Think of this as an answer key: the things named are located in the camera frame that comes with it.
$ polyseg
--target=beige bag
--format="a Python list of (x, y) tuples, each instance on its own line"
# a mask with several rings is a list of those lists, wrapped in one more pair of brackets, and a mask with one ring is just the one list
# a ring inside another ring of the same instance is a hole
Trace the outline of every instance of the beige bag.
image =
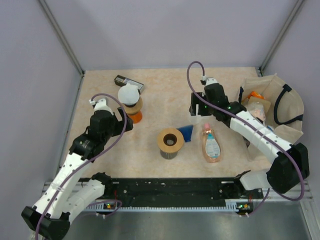
[[(271, 102), (265, 115), (266, 125), (272, 126), (280, 138), (294, 144), (304, 134), (301, 131), (304, 103), (299, 94), (277, 75), (245, 79), (237, 100), (241, 103), (252, 91)], [(248, 152), (251, 160), (266, 159), (253, 144), (249, 145)]]

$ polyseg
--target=white round object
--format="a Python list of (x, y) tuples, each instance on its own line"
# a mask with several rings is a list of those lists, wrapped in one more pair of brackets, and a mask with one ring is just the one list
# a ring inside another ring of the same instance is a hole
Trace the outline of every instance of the white round object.
[(139, 100), (139, 91), (136, 85), (131, 85), (127, 83), (127, 85), (122, 86), (118, 91), (118, 99), (120, 103), (125, 105), (134, 105)]

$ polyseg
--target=robotic arm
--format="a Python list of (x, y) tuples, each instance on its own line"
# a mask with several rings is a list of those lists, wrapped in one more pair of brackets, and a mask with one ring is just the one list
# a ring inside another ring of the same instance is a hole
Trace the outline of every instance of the robotic arm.
[[(119, 135), (124, 127), (125, 113), (120, 107), (118, 111), (122, 121), (118, 121), (105, 98), (97, 102), (90, 101), (90, 104), (94, 108), (90, 125), (83, 134), (74, 139), (63, 166), (47, 191), (32, 207), (26, 206), (21, 214), (29, 228), (35, 231), (41, 215), (58, 190), (59, 192), (41, 221), (39, 229), (39, 233), (50, 240), (63, 239), (73, 220), (90, 203), (111, 189), (111, 178), (104, 173), (97, 173), (92, 176), (84, 188), (70, 197), (82, 174), (93, 164), (89, 160), (100, 154), (108, 140)], [(132, 129), (133, 122), (128, 117), (125, 131)], [(85, 163), (87, 164), (72, 175), (63, 188), (60, 188), (67, 176)]]
[[(235, 183), (241, 184), (245, 190), (273, 188), (278, 193), (284, 194), (300, 182), (298, 173), (292, 162), (277, 147), (264, 139), (264, 136), (277, 143), (294, 159), (303, 179), (309, 176), (308, 151), (302, 143), (294, 145), (281, 139), (254, 118), (241, 103), (236, 101), (229, 102), (223, 86), (216, 79), (204, 76), (201, 83), (205, 85), (204, 92), (197, 92), (201, 98), (237, 117), (232, 117), (225, 112), (206, 105), (194, 93), (191, 94), (190, 114), (192, 116), (197, 114), (201, 116), (215, 116), (218, 121), (223, 122), (227, 127), (248, 139), (272, 164), (270, 169), (241, 173), (235, 177)], [(248, 125), (252, 125), (257, 130), (253, 130)]]

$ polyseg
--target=floor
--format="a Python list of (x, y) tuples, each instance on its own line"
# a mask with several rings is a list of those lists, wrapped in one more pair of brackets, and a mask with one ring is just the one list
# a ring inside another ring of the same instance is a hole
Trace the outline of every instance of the floor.
[[(190, 71), (191, 83), (199, 92), (203, 91), (201, 74), (199, 68)], [(83, 177), (91, 177), (96, 172), (106, 172), (113, 178), (233, 177), (247, 170), (270, 167), (266, 159), (251, 162), (243, 138), (213, 116), (190, 116), (191, 90), (185, 68), (87, 71), (69, 133), (68, 149), (73, 139), (89, 125), (93, 114), (89, 99), (97, 93), (118, 95), (120, 87), (114, 83), (117, 75), (145, 85), (141, 94), (143, 118), (132, 131), (124, 134), (114, 148), (97, 159)], [(245, 78), (257, 77), (254, 67), (206, 68), (206, 75), (216, 78), (223, 85), (230, 101), (237, 98)], [(109, 106), (114, 111), (118, 107), (112, 100)], [(207, 163), (202, 155), (200, 133), (206, 122), (210, 123), (220, 143), (222, 159), (218, 163)], [(158, 133), (165, 128), (190, 124), (194, 124), (191, 142), (185, 143), (174, 159), (162, 158), (157, 146)]]
[(217, 212), (80, 215), (65, 240), (311, 240), (298, 202), (268, 202), (250, 218)]

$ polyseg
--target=gray wall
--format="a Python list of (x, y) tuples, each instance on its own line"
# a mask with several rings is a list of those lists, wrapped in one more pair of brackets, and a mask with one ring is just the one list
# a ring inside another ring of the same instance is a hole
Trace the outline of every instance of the gray wall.
[(29, 235), (21, 212), (53, 177), (80, 81), (36, 0), (0, 7), (0, 235)]
[(259, 66), (296, 0), (46, 0), (85, 70)]
[(301, 142), (308, 147), (312, 194), (320, 206), (320, 1), (307, 0), (265, 74), (277, 73), (304, 103)]

